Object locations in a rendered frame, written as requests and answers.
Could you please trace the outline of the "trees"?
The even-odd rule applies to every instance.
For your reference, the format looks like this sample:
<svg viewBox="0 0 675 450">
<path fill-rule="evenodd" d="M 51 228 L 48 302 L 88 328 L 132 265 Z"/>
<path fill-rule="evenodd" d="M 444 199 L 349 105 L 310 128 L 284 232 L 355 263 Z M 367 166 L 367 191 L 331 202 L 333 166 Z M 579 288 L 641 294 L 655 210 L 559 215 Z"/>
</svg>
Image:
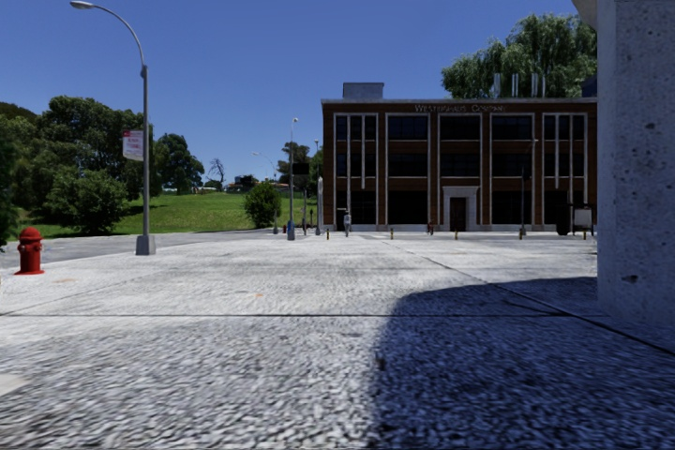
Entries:
<svg viewBox="0 0 675 450">
<path fill-rule="evenodd" d="M 89 97 L 53 97 L 46 111 L 0 102 L 0 157 L 12 163 L 7 192 L 20 211 L 82 234 L 111 232 L 140 212 L 143 188 L 186 192 L 202 183 L 204 168 L 185 138 L 150 141 L 150 180 L 143 164 L 123 154 L 125 132 L 140 130 L 143 114 L 115 110 Z"/>
<path fill-rule="evenodd" d="M 285 160 L 277 163 L 278 181 L 289 182 L 289 162 L 292 158 L 292 180 L 296 190 L 307 192 L 308 196 L 317 195 L 317 183 L 320 169 L 323 166 L 323 149 L 311 153 L 306 145 L 298 145 L 296 142 L 286 142 L 282 148 Z"/>
</svg>

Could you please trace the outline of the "round green bush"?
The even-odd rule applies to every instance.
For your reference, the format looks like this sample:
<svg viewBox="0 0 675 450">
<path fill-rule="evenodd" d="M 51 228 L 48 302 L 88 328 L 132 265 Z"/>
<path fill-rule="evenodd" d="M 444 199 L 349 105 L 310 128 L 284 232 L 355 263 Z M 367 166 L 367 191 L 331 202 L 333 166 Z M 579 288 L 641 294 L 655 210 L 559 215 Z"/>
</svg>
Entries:
<svg viewBox="0 0 675 450">
<path fill-rule="evenodd" d="M 255 185 L 244 198 L 246 215 L 256 228 L 275 225 L 281 214 L 282 198 L 277 188 L 271 183 Z"/>
</svg>

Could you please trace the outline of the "red brick building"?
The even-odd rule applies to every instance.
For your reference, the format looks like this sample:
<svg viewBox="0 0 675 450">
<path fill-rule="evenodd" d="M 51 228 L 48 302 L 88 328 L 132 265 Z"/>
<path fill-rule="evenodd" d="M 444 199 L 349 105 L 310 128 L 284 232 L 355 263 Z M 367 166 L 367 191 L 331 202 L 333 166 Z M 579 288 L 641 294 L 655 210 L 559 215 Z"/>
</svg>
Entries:
<svg viewBox="0 0 675 450">
<path fill-rule="evenodd" d="M 357 231 L 555 231 L 559 204 L 597 209 L 593 97 L 387 99 L 378 82 L 347 82 L 322 102 L 323 220 Z"/>
</svg>

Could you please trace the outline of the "grey pole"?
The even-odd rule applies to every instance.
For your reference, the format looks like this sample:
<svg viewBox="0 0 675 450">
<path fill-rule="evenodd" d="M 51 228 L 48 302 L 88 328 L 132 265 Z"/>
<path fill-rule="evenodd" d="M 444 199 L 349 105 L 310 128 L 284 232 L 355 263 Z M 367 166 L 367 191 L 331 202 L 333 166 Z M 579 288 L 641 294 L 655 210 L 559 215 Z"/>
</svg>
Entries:
<svg viewBox="0 0 675 450">
<path fill-rule="evenodd" d="M 525 188 L 526 183 L 531 179 L 532 170 L 533 170 L 533 153 L 535 149 L 535 144 L 538 140 L 535 137 L 532 137 L 530 143 L 530 150 L 525 153 L 522 157 L 520 163 L 520 228 L 519 228 L 519 239 L 522 240 L 526 235 L 525 228 Z"/>
</svg>

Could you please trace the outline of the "tree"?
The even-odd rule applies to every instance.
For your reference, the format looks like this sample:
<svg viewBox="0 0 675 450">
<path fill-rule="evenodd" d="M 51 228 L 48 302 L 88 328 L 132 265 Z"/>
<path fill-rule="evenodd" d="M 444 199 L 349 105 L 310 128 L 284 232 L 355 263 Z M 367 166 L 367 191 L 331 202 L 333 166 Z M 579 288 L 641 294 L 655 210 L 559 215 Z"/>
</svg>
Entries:
<svg viewBox="0 0 675 450">
<path fill-rule="evenodd" d="M 509 35 L 442 69 L 452 98 L 576 98 L 597 72 L 596 32 L 576 15 L 531 14 Z"/>
</svg>

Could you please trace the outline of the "pale concrete building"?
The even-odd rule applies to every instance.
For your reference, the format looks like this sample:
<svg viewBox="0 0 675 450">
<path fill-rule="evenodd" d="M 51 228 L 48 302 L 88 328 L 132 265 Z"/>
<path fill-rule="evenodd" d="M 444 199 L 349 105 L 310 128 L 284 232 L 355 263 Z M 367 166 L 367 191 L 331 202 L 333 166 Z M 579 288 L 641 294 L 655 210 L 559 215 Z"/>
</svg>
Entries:
<svg viewBox="0 0 675 450">
<path fill-rule="evenodd" d="M 675 0 L 572 0 L 597 35 L 597 300 L 675 326 Z"/>
</svg>

